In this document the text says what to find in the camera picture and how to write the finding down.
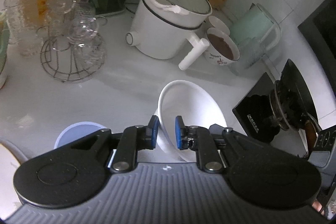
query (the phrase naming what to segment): cable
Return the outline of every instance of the cable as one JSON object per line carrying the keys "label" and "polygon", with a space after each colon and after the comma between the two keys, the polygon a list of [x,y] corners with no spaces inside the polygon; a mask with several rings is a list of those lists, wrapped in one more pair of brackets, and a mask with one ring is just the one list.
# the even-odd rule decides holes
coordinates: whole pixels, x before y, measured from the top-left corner
{"label": "cable", "polygon": [[131,12],[133,15],[135,15],[135,12],[133,12],[131,9],[127,8],[127,6],[125,5],[125,8],[127,11]]}
{"label": "cable", "polygon": [[138,4],[138,3],[125,3],[125,8],[126,8],[126,10],[129,11],[129,12],[131,12],[132,14],[135,14],[135,12],[132,11],[131,9],[129,9],[129,8],[126,6],[126,4]]}

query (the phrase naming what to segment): white bowl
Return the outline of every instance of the white bowl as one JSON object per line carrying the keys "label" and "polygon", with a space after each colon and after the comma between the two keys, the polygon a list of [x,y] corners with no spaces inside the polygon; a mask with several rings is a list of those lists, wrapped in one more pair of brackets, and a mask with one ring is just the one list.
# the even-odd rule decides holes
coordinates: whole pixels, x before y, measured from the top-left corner
{"label": "white bowl", "polygon": [[204,26],[205,26],[205,31],[207,31],[209,28],[216,28],[218,30],[221,30],[223,33],[225,33],[226,35],[230,35],[230,29],[228,28],[228,26],[221,21],[218,17],[215,16],[209,16],[205,22],[204,22]]}
{"label": "white bowl", "polygon": [[185,80],[170,82],[162,90],[157,104],[160,129],[157,144],[177,160],[196,161],[196,153],[179,150],[175,137],[175,118],[182,116],[186,126],[209,128],[214,123],[226,127],[223,113],[215,100],[200,86]]}

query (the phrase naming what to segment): white ceramic mug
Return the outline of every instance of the white ceramic mug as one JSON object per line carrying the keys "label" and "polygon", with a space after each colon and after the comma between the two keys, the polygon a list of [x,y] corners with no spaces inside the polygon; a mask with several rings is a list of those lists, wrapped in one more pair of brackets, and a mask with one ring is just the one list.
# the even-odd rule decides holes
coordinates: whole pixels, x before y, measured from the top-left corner
{"label": "white ceramic mug", "polygon": [[215,16],[209,16],[204,22],[204,30],[209,28],[216,28],[221,30],[223,33],[230,35],[230,30],[226,24]]}
{"label": "white ceramic mug", "polygon": [[[226,42],[226,44],[230,47],[230,49],[233,53],[233,60],[226,58],[224,55],[222,55],[221,53],[219,53],[215,49],[215,47],[211,44],[211,41],[208,38],[208,34],[214,34],[214,35],[224,39],[224,42]],[[231,64],[233,62],[236,62],[239,59],[240,54],[239,54],[238,47],[232,41],[232,39],[227,34],[222,32],[221,30],[216,29],[216,28],[209,28],[206,31],[206,33],[204,35],[204,38],[209,41],[210,46],[206,49],[206,51],[203,53],[203,55],[204,55],[205,59],[208,62],[210,62],[211,64],[219,65],[219,66],[228,65],[228,64]]]}

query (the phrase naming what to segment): blue gripper pad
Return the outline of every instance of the blue gripper pad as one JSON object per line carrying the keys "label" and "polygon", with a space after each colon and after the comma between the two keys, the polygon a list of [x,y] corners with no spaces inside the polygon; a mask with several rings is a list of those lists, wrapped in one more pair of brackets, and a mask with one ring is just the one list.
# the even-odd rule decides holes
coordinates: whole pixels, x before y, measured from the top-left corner
{"label": "blue gripper pad", "polygon": [[182,141],[181,141],[181,128],[179,125],[178,117],[175,118],[175,136],[176,136],[176,145],[178,149],[182,148]]}
{"label": "blue gripper pad", "polygon": [[158,130],[159,130],[159,118],[156,117],[153,129],[152,129],[152,148],[156,147],[156,139],[158,137]]}

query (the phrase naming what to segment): plastic jar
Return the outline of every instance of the plastic jar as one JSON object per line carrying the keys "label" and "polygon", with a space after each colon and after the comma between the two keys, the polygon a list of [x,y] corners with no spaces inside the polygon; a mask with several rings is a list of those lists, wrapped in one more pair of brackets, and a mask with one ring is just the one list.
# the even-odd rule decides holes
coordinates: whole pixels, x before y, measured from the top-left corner
{"label": "plastic jar", "polygon": [[35,35],[44,23],[47,0],[5,0],[6,16],[12,37],[19,52],[28,57],[41,50],[42,40]]}

